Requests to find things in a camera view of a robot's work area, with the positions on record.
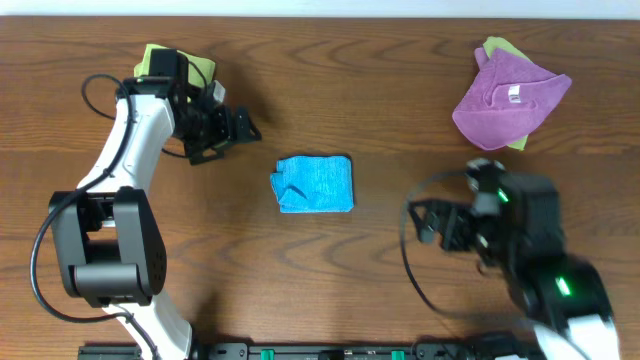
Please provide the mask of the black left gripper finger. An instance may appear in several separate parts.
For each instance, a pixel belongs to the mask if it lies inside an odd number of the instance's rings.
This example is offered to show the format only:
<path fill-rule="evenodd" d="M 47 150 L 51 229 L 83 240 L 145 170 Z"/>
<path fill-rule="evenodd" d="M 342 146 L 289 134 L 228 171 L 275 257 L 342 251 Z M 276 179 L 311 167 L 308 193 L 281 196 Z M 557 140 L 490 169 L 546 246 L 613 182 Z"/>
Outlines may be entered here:
<path fill-rule="evenodd" d="M 188 160 L 191 165 L 201 165 L 207 162 L 220 160 L 225 157 L 225 152 L 233 146 L 232 142 L 223 141 L 217 144 L 194 144 L 188 149 Z"/>
<path fill-rule="evenodd" d="M 237 108 L 235 114 L 235 124 L 237 143 L 252 143 L 262 140 L 261 132 L 252 122 L 247 108 Z"/>

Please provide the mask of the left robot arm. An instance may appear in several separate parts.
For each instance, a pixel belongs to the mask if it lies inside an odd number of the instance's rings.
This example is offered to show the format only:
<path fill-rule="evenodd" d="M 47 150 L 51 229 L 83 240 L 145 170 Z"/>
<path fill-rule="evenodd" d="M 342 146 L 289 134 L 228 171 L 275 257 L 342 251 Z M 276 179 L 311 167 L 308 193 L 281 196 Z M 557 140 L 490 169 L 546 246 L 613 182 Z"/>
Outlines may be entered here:
<path fill-rule="evenodd" d="M 221 86 L 142 76 L 117 84 L 112 131 L 90 173 L 51 197 L 43 231 L 53 234 L 65 291 L 117 319 L 144 359 L 206 359 L 164 288 L 167 253 L 148 201 L 166 142 L 183 142 L 193 165 L 218 160 L 235 144 L 260 140 L 246 108 L 231 110 Z"/>

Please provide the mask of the blue microfiber cloth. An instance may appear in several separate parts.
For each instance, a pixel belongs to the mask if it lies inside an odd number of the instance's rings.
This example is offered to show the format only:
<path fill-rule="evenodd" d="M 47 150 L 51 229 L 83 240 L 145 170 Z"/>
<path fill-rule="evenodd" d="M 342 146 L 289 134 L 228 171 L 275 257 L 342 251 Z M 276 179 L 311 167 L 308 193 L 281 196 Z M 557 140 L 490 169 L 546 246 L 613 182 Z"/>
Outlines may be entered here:
<path fill-rule="evenodd" d="M 285 214 L 343 213 L 355 205 L 352 161 L 343 155 L 278 160 L 270 184 Z"/>

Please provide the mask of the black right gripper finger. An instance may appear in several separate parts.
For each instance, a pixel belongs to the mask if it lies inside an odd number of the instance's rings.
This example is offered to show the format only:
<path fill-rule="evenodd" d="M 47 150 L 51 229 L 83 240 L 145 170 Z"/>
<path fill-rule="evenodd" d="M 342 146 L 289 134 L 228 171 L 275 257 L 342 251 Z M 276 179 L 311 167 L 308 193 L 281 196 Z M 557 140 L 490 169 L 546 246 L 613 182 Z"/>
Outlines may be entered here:
<path fill-rule="evenodd" d="M 426 215 L 420 222 L 418 239 L 421 243 L 431 244 L 440 235 L 440 218 L 433 215 Z"/>
<path fill-rule="evenodd" d="M 428 199 L 409 203 L 408 212 L 415 225 L 436 225 L 448 215 L 448 206 L 443 200 Z"/>

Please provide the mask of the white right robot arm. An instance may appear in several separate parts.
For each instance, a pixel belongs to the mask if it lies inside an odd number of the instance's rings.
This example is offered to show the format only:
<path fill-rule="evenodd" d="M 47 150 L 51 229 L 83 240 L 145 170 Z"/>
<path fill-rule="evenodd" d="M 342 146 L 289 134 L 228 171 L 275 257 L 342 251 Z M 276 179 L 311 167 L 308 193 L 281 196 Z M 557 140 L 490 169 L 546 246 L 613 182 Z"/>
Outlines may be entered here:
<path fill-rule="evenodd" d="M 475 251 L 501 270 L 548 358 L 619 358 L 605 286 L 593 265 L 567 252 L 556 199 L 501 201 L 489 211 L 429 199 L 409 203 L 408 213 L 420 241 L 439 236 L 442 250 Z"/>

